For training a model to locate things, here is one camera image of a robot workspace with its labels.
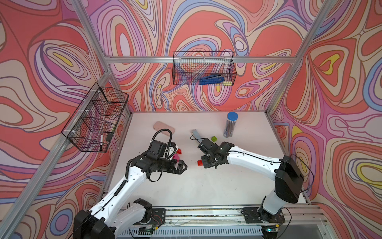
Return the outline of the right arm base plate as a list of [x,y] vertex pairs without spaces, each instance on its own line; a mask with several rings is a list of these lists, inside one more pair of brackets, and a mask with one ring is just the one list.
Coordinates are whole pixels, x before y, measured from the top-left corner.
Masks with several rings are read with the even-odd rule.
[[247,224],[266,223],[282,225],[286,221],[281,209],[275,215],[272,215],[263,208],[245,207],[242,208],[240,213],[244,216]]

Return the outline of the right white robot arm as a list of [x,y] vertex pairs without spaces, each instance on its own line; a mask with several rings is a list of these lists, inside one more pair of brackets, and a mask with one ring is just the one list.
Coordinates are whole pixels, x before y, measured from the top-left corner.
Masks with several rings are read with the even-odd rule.
[[217,145],[208,138],[199,143],[198,149],[204,153],[201,157],[204,168],[233,164],[261,173],[275,182],[274,188],[262,201],[259,214],[273,216],[285,204],[298,202],[304,176],[290,156],[271,158],[225,141]]

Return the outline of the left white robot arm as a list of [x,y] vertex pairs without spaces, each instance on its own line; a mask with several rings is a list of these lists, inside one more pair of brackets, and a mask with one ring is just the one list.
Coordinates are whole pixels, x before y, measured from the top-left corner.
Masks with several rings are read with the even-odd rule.
[[138,199],[129,209],[120,212],[132,193],[153,172],[181,175],[188,169],[183,160],[152,159],[139,155],[128,161],[125,175],[108,194],[90,210],[81,210],[74,218],[74,239],[115,239],[138,222],[151,219],[152,204]]

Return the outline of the pink lego brick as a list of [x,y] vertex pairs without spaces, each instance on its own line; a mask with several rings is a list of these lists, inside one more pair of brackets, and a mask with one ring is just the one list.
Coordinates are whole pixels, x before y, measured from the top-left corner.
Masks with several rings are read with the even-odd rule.
[[180,160],[180,157],[179,157],[178,154],[174,154],[174,156],[173,156],[172,159],[175,160],[175,161],[179,161],[179,160]]

